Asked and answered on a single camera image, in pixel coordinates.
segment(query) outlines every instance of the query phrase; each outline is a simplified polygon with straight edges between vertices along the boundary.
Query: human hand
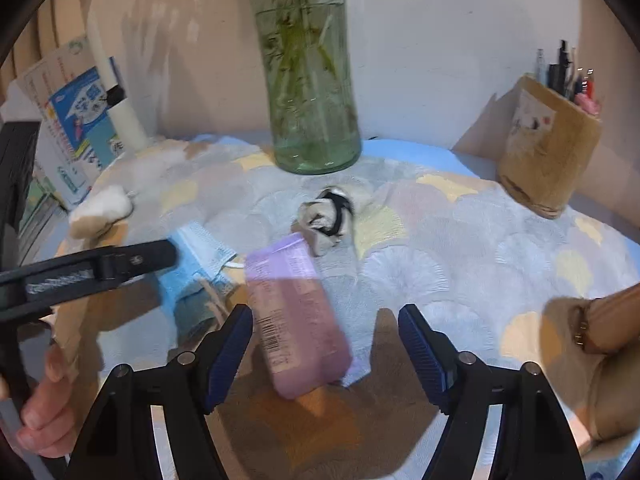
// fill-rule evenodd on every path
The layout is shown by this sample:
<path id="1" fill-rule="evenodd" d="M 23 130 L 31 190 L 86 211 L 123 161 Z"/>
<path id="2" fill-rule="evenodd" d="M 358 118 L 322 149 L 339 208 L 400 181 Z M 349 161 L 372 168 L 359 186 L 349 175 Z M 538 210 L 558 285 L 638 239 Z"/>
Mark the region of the human hand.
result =
<path id="1" fill-rule="evenodd" d="M 7 384 L 0 377 L 0 400 L 8 396 Z M 71 453 L 77 433 L 70 398 L 65 358 L 60 347 L 52 345 L 46 355 L 45 377 L 22 409 L 24 428 L 16 437 L 24 449 L 47 458 Z"/>

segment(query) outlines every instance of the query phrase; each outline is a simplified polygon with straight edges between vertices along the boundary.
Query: purple tube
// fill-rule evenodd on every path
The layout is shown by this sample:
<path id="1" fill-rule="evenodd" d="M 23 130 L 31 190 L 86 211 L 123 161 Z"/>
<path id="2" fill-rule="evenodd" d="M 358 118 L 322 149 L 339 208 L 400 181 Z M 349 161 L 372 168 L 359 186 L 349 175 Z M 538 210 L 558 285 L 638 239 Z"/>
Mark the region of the purple tube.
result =
<path id="1" fill-rule="evenodd" d="M 302 235 L 249 254 L 244 272 L 276 391 L 295 399 L 344 377 L 351 351 Z"/>

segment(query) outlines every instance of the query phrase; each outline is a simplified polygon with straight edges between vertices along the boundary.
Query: beige wall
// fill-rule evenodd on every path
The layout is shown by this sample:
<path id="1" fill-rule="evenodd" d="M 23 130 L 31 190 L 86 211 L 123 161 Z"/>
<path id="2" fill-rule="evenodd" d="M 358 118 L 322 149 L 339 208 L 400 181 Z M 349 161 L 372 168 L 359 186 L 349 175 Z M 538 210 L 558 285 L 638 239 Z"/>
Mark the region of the beige wall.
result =
<path id="1" fill-rule="evenodd" d="M 108 54 L 151 131 L 268 129 L 248 0 L 92 0 Z M 497 158 L 511 91 L 537 48 L 580 47 L 604 99 L 604 136 L 581 191 L 640 226 L 640 54 L 602 0 L 348 0 L 364 137 Z"/>

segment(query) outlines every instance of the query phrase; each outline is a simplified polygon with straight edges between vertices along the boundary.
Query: pen holder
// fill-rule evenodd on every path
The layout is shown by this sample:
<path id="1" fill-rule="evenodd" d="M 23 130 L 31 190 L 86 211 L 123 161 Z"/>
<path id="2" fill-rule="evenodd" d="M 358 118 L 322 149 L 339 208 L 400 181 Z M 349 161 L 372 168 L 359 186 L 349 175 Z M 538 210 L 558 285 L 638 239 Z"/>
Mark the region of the pen holder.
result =
<path id="1" fill-rule="evenodd" d="M 566 208 L 602 134 L 602 124 L 530 76 L 498 164 L 498 178 L 517 202 L 555 219 Z"/>

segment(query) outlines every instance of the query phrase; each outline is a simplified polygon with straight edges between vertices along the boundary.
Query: vase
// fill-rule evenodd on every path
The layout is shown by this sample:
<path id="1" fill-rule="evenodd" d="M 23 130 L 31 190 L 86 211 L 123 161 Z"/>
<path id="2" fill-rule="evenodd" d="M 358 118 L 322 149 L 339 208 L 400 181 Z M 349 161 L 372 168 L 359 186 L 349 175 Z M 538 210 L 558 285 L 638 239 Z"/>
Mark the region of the vase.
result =
<path id="1" fill-rule="evenodd" d="M 358 160 L 344 0 L 251 0 L 276 163 L 323 174 Z"/>

